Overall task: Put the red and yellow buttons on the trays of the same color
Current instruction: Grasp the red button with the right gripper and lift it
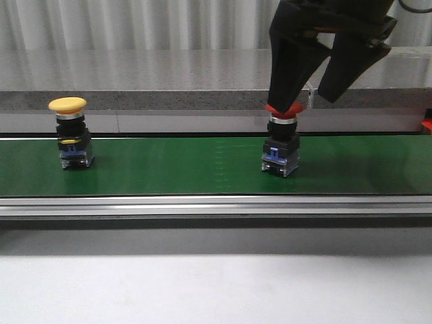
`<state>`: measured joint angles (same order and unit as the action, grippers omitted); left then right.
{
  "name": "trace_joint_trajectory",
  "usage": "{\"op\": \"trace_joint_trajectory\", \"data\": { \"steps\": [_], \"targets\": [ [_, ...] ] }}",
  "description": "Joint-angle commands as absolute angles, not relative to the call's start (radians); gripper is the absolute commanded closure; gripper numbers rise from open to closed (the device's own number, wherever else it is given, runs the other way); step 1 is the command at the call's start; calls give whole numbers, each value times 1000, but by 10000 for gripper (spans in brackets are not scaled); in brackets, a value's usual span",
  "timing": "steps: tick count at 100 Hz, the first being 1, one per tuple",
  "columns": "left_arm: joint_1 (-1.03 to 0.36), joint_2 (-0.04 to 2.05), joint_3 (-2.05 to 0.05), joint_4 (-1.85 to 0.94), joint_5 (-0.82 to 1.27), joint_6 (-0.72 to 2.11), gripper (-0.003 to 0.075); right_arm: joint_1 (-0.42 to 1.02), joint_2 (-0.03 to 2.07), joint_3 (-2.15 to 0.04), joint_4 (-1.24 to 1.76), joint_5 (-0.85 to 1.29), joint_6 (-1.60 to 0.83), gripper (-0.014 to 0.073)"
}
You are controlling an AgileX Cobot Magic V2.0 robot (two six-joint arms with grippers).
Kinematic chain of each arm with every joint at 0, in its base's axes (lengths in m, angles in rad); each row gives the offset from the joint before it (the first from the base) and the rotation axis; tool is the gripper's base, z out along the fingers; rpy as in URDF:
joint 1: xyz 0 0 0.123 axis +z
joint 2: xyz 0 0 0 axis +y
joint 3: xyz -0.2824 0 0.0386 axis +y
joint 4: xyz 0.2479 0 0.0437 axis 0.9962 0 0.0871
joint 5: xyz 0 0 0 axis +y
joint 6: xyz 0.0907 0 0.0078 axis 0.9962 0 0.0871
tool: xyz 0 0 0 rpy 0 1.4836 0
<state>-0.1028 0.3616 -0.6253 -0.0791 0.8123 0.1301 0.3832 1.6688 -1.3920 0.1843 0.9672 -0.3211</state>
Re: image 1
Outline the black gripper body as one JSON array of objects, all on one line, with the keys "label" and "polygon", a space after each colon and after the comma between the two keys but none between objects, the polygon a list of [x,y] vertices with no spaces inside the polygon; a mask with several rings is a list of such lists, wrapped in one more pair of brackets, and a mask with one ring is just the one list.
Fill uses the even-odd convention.
[{"label": "black gripper body", "polygon": [[320,33],[352,34],[374,45],[397,24],[388,16],[391,1],[280,1],[269,36],[271,48],[284,43],[321,47]]}]

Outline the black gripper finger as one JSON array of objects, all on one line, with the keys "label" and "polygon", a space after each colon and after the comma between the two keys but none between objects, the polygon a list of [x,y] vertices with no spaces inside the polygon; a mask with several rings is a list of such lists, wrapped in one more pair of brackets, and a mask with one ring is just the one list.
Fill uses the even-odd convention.
[{"label": "black gripper finger", "polygon": [[296,33],[296,15],[275,15],[269,29],[272,54],[267,103],[285,113],[297,99],[311,75],[330,55],[330,49],[316,36]]},{"label": "black gripper finger", "polygon": [[331,103],[335,102],[390,50],[391,47],[385,43],[371,45],[359,34],[336,34],[331,59],[318,87],[318,94]]}]

